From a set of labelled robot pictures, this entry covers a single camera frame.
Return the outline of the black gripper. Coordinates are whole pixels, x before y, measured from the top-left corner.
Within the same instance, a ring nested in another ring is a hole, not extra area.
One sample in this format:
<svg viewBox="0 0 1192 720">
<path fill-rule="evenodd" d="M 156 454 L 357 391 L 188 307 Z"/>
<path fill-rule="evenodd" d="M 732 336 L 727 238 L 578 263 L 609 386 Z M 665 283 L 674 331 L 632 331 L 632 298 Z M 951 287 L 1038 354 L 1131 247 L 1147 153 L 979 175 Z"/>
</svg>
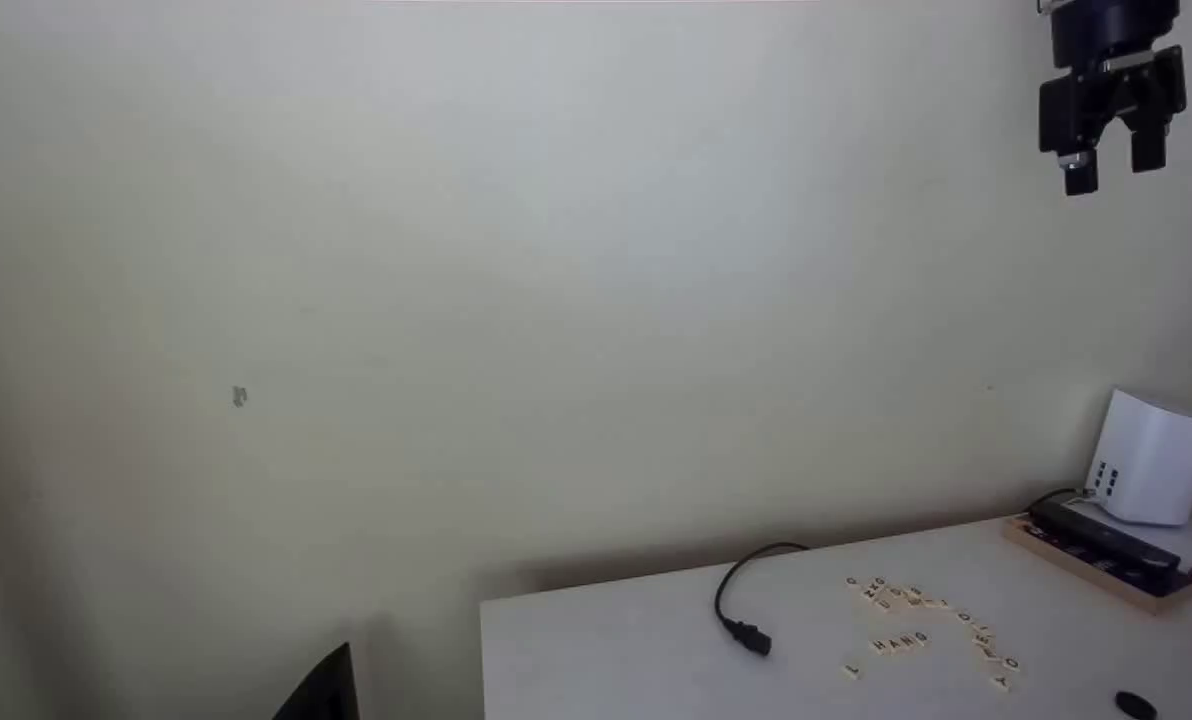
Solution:
<svg viewBox="0 0 1192 720">
<path fill-rule="evenodd" d="M 1054 79 L 1038 89 L 1038 148 L 1061 153 L 1062 194 L 1097 188 L 1097 145 L 1112 121 L 1131 134 L 1131 168 L 1169 160 L 1169 129 L 1188 108 L 1182 51 L 1163 50 L 1179 0 L 1053 0 Z"/>
</svg>

